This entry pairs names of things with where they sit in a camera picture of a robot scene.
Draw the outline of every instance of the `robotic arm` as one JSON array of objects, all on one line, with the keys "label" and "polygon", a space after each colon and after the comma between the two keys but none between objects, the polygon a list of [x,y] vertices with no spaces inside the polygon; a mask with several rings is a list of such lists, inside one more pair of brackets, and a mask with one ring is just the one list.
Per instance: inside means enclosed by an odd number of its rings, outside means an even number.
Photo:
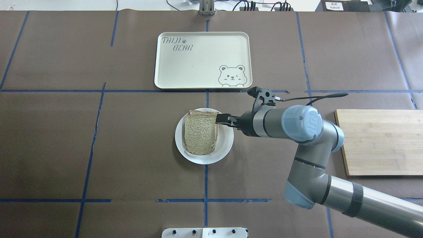
[{"label": "robotic arm", "polygon": [[333,208],[408,237],[423,237],[423,207],[325,173],[329,155],[344,142],[343,131],[323,120],[312,106],[275,108],[283,101],[270,89],[254,87],[252,111],[242,116],[218,114],[216,124],[236,127],[247,136],[291,139],[298,143],[284,196],[311,209]]}]

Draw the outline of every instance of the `bread slice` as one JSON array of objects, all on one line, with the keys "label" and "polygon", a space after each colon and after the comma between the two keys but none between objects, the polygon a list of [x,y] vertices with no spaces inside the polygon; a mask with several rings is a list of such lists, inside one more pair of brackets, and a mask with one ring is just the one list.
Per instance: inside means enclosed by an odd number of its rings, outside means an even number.
[{"label": "bread slice", "polygon": [[218,134],[217,112],[190,110],[185,116],[186,150],[194,155],[207,155],[215,146]]}]

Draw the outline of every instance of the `white metal plate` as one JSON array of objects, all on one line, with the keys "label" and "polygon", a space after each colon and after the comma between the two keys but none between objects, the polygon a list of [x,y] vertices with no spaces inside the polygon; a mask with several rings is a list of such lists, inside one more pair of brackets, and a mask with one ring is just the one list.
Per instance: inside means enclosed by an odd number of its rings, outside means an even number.
[{"label": "white metal plate", "polygon": [[245,89],[253,83],[243,32],[163,32],[154,84],[161,89]]},{"label": "white metal plate", "polygon": [[[197,108],[199,111],[212,111],[220,113],[211,108]],[[185,116],[181,118],[175,130],[175,144],[182,156],[187,160],[197,164],[211,164],[223,159],[231,150],[233,144],[233,128],[226,125],[218,125],[218,133],[216,140],[216,147],[207,155],[194,155],[189,153],[185,147],[184,131],[185,131]]]},{"label": "white metal plate", "polygon": [[162,232],[162,238],[248,238],[248,232],[242,227],[167,228]]}]

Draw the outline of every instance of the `white plate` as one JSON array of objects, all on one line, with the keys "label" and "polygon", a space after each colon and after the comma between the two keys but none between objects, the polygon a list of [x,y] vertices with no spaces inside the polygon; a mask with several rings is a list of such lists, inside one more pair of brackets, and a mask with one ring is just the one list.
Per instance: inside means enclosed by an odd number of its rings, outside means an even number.
[{"label": "white plate", "polygon": [[[198,108],[199,111],[212,111],[220,113],[219,111],[211,108]],[[183,139],[183,132],[185,131],[185,116],[181,118],[175,130],[175,142],[179,152],[189,161],[198,164],[211,164],[216,163],[223,159],[231,150],[233,144],[233,129],[225,125],[218,125],[218,133],[216,140],[216,147],[207,155],[193,155],[189,153],[185,147]]]},{"label": "white plate", "polygon": [[161,89],[246,89],[250,41],[244,32],[163,32],[154,84]]}]

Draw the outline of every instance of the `white bracket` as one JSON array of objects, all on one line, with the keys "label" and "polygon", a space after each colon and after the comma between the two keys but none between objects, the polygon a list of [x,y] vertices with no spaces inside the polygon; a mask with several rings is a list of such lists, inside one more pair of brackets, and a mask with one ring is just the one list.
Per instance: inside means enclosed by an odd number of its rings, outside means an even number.
[{"label": "white bracket", "polygon": [[200,15],[214,15],[214,0],[200,0]]},{"label": "white bracket", "polygon": [[248,238],[247,231],[242,227],[167,228],[162,238]]}]

